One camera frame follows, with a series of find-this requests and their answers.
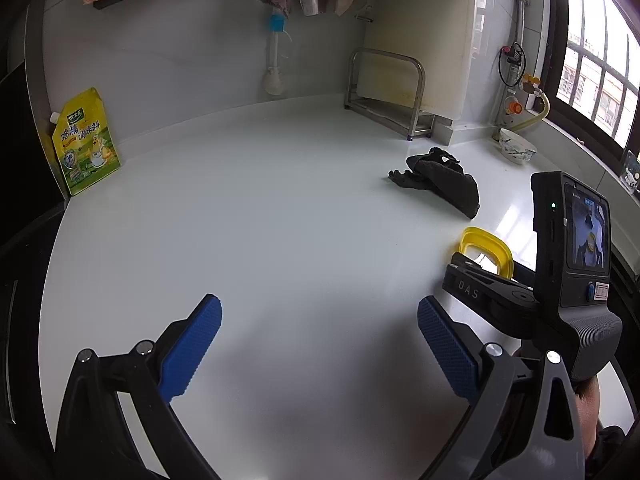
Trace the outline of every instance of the black glove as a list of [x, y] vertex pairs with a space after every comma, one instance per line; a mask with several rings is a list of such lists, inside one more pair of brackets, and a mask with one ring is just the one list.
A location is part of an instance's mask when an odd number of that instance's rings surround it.
[[478, 184], [465, 174], [453, 155], [431, 148], [427, 155], [410, 156], [406, 163], [413, 171], [389, 171], [389, 179], [400, 187], [433, 191], [469, 218], [475, 218], [480, 209]]

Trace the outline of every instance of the tabletop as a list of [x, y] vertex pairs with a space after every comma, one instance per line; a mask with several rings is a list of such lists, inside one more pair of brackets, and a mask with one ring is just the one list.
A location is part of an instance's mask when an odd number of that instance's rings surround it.
[[[530, 176], [490, 140], [447, 148], [474, 176], [469, 221], [386, 176], [407, 142], [335, 98], [245, 107], [146, 134], [74, 197], [49, 264], [40, 379], [49, 431], [78, 351], [128, 352], [206, 293], [223, 321], [172, 407], [223, 479], [415, 479], [462, 418], [417, 327], [434, 294], [484, 342], [509, 338], [440, 288], [468, 225], [534, 266]], [[145, 464], [162, 472], [121, 395]]]

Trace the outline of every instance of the yellow hose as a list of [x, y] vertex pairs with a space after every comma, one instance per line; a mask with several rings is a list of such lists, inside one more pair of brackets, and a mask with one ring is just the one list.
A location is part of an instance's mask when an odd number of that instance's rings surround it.
[[546, 116], [549, 115], [549, 110], [551, 110], [551, 104], [549, 103], [548, 97], [545, 95], [545, 93], [542, 90], [540, 91], [540, 97], [542, 97], [542, 101], [545, 103], [545, 107], [542, 110], [542, 112], [540, 112], [535, 117], [527, 119], [526, 121], [522, 121], [521, 123], [516, 124], [515, 126], [512, 126], [511, 128], [509, 128], [512, 132], [518, 132], [523, 128], [527, 128], [528, 126], [531, 126], [532, 124], [535, 124], [538, 121], [541, 121], [542, 119], [544, 119]]

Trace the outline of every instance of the blue textured pad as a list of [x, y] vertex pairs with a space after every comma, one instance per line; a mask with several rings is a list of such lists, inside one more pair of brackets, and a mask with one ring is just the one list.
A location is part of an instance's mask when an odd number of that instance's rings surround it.
[[171, 399], [185, 392], [220, 328], [222, 323], [220, 300], [210, 294], [205, 297], [205, 300], [207, 303], [162, 360], [158, 389], [164, 402], [170, 402]]
[[424, 298], [420, 302], [418, 327], [422, 335], [427, 340], [453, 392], [473, 404], [479, 395], [478, 363], [458, 338], [452, 323], [442, 307], [439, 304], [435, 306], [430, 298]]

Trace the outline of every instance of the metal rack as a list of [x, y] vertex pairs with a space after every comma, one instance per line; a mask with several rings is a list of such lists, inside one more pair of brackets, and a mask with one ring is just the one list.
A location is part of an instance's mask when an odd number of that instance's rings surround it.
[[[415, 66], [418, 72], [418, 86], [415, 91], [414, 107], [409, 108], [402, 105], [387, 103], [376, 99], [353, 97], [357, 85], [353, 82], [355, 62], [359, 54], [377, 54], [378, 56], [392, 57], [406, 61]], [[395, 52], [377, 50], [375, 48], [360, 47], [353, 51], [349, 61], [349, 76], [347, 78], [347, 88], [344, 94], [344, 107], [353, 110], [369, 119], [383, 124], [393, 131], [406, 135], [407, 140], [414, 140], [415, 136], [431, 137], [434, 114], [420, 114], [420, 104], [424, 95], [425, 73], [422, 63], [415, 57], [403, 56]]]

